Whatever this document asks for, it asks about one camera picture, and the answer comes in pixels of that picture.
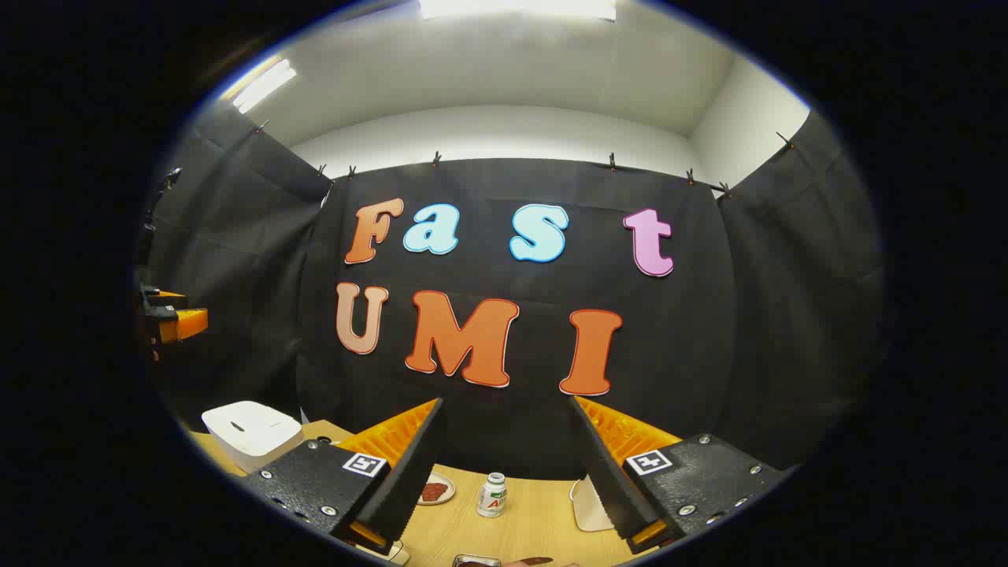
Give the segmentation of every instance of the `white bottle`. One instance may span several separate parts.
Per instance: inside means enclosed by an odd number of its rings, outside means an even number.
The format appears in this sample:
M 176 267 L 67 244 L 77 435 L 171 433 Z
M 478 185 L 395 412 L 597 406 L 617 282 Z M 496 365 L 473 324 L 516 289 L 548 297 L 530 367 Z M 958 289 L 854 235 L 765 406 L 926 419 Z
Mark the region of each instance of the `white bottle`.
M 504 475 L 491 472 L 487 481 L 480 488 L 480 498 L 476 503 L 476 512 L 485 518 L 497 518 L 504 512 L 504 500 L 507 499 L 507 487 L 504 486 Z

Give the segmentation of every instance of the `orange letter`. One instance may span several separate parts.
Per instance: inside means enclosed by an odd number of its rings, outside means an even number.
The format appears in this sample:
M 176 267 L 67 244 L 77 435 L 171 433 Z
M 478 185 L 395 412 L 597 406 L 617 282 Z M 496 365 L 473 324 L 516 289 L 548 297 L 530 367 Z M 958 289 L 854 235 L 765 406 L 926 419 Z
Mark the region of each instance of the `orange letter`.
M 385 240 L 391 222 L 384 213 L 393 217 L 401 215 L 402 199 L 368 205 L 357 211 L 357 232 L 354 233 L 354 243 L 350 246 L 350 251 L 347 252 L 347 257 L 343 261 L 361 263 L 375 257 L 375 250 L 371 247 L 371 238 L 374 237 L 375 244 Z
M 583 309 L 571 314 L 578 329 L 571 373 L 560 380 L 560 391 L 573 395 L 602 395 L 609 391 L 606 361 L 613 332 L 623 326 L 623 318 L 611 311 Z
M 452 303 L 440 292 L 413 294 L 416 316 L 416 340 L 413 352 L 406 357 L 406 367 L 431 373 L 437 364 L 430 357 L 430 347 L 445 366 L 445 375 L 459 369 L 466 353 L 473 355 L 462 369 L 467 382 L 505 387 L 510 378 L 504 372 L 504 350 L 511 322 L 518 317 L 518 306 L 506 300 L 483 300 L 476 306 L 466 326 L 459 329 Z
M 368 288 L 364 297 L 368 299 L 368 322 L 364 327 L 364 336 L 354 333 L 354 300 L 361 289 L 346 281 L 336 287 L 339 303 L 336 306 L 336 335 L 347 350 L 357 354 L 367 354 L 378 346 L 378 330 L 381 325 L 381 304 L 388 299 L 388 290 L 384 288 Z

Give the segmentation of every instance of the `table surface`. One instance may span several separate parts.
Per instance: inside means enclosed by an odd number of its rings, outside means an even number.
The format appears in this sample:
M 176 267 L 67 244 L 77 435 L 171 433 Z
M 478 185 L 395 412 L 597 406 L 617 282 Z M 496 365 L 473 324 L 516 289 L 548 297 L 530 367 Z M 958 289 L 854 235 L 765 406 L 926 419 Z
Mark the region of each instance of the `table surface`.
M 305 439 L 326 436 L 334 443 L 352 435 L 327 421 L 306 424 L 303 432 Z M 193 437 L 224 470 L 245 476 L 212 436 L 193 433 Z M 445 503 L 414 509 L 401 538 L 411 555 L 407 567 L 450 567 L 462 553 L 497 557 L 504 562 L 545 556 L 553 558 L 548 565 L 556 567 L 568 563 L 603 567 L 638 557 L 630 553 L 615 530 L 578 529 L 570 499 L 574 481 L 508 478 L 504 514 L 483 518 L 476 514 L 476 502 L 486 474 L 439 464 L 433 470 L 452 480 L 456 493 Z

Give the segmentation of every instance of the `pink letter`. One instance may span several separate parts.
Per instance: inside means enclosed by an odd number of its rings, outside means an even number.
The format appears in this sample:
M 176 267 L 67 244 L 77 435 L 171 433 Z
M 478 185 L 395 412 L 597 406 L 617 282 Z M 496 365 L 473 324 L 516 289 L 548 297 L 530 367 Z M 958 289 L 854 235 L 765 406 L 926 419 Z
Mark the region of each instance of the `pink letter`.
M 661 277 L 672 271 L 672 258 L 661 256 L 658 237 L 672 235 L 668 223 L 658 222 L 654 209 L 644 209 L 623 219 L 623 226 L 633 229 L 633 261 L 648 275 Z

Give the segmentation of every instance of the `ceiling light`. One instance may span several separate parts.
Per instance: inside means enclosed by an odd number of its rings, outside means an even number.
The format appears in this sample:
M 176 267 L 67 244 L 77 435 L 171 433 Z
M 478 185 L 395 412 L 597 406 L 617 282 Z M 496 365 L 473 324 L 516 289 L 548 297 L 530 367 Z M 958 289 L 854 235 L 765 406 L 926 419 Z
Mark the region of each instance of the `ceiling light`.
M 269 71 L 257 77 L 255 81 L 249 83 L 249 86 L 245 87 L 245 90 L 235 97 L 233 104 L 238 107 L 238 112 L 245 114 L 249 109 L 258 104 L 259 101 L 279 89 L 287 81 L 293 79 L 295 75 L 297 73 L 290 67 L 290 62 L 283 60 L 269 68 Z
M 616 0 L 419 0 L 423 19 L 528 12 L 616 21 Z

